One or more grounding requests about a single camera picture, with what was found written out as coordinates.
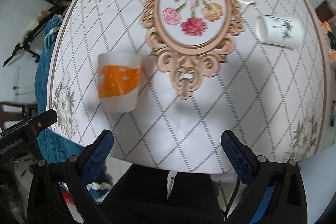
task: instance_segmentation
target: white tablecloth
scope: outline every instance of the white tablecloth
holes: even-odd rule
[[[169,73],[156,66],[139,23],[146,0],[73,0],[53,52],[47,109],[57,109],[52,130],[73,142],[91,144],[112,130],[113,157],[140,165],[196,173],[232,170],[221,149],[231,129],[256,155],[297,160],[317,150],[324,116],[325,72],[315,22],[304,0],[257,0],[241,5],[244,32],[236,49],[205,77],[199,90],[181,100]],[[304,26],[298,50],[261,44],[258,15],[295,15]],[[142,55],[137,108],[107,113],[97,97],[97,55],[108,51]]]

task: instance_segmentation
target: flower print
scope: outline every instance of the flower print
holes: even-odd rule
[[[220,4],[211,2],[208,6],[202,9],[202,14],[204,15],[204,19],[213,22],[221,18],[223,15],[223,8]]]
[[[283,154],[283,160],[302,160],[311,155],[315,149],[318,139],[318,122],[316,111],[312,100],[307,102],[306,117],[302,122],[298,121],[294,137],[289,145],[288,151]]]
[[[162,11],[162,18],[167,25],[176,26],[180,24],[182,17],[175,9],[166,8]]]
[[[194,7],[195,7],[195,8],[198,8],[199,6],[200,6],[200,2],[199,2],[199,0],[195,0]]]
[[[71,139],[78,132],[79,123],[75,118],[74,91],[70,90],[69,83],[70,75],[65,71],[59,86],[55,89],[52,107],[58,115],[58,127]]]
[[[200,37],[208,28],[202,18],[188,18],[187,21],[181,23],[182,31],[187,35]]]

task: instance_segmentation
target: diamond pattern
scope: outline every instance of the diamond pattern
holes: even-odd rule
[[[145,0],[77,0],[55,46],[51,97],[63,72],[70,75],[79,131],[71,139],[86,146],[103,129],[114,133],[111,155],[145,166],[196,173],[232,172],[220,146],[231,129],[257,154],[283,161],[298,122],[312,100],[324,113],[325,70],[315,25],[304,0],[258,0],[241,5],[244,32],[218,75],[205,77],[194,97],[181,100],[168,73],[158,71],[139,23]],[[255,18],[294,14],[305,28],[302,48],[261,44]],[[107,113],[97,99],[97,55],[134,51],[142,57],[137,108]],[[48,96],[48,108],[51,101]],[[62,136],[57,125],[53,130]]]

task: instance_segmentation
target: oval frame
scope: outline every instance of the oval frame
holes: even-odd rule
[[[193,95],[203,82],[203,76],[213,77],[235,50],[233,36],[243,32],[240,4],[225,0],[226,18],[222,28],[208,41],[199,45],[185,45],[173,39],[165,30],[159,13],[160,0],[146,0],[141,23],[147,28],[146,43],[157,57],[157,66],[169,72],[177,95],[185,100]]]
[[[224,2],[226,5],[226,18],[224,19],[221,28],[210,40],[199,45],[188,46],[186,44],[182,44],[176,41],[167,33],[160,17],[160,11],[159,11],[160,0],[155,0],[154,2],[154,24],[157,27],[157,30],[160,32],[161,39],[164,40],[164,42],[175,51],[185,55],[201,55],[206,52],[209,52],[214,47],[216,47],[225,38],[228,32],[228,29],[230,27],[230,19],[232,15],[231,3],[230,0],[224,0]]]

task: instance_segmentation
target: screw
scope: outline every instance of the screw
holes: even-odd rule
[[[266,161],[265,156],[262,156],[262,155],[259,155],[259,156],[257,157],[257,159],[258,159],[260,162],[265,162],[265,161]]]
[[[290,159],[290,160],[289,160],[289,164],[295,166],[295,165],[296,165],[296,161],[293,160],[293,159]]]
[[[43,165],[45,165],[45,163],[46,163],[46,160],[44,160],[44,159],[43,159],[43,160],[40,160],[40,161],[39,161],[39,166],[43,166]]]
[[[75,156],[75,155],[73,155],[73,156],[70,156],[68,160],[69,160],[70,162],[75,162],[77,159],[78,159],[78,157]]]

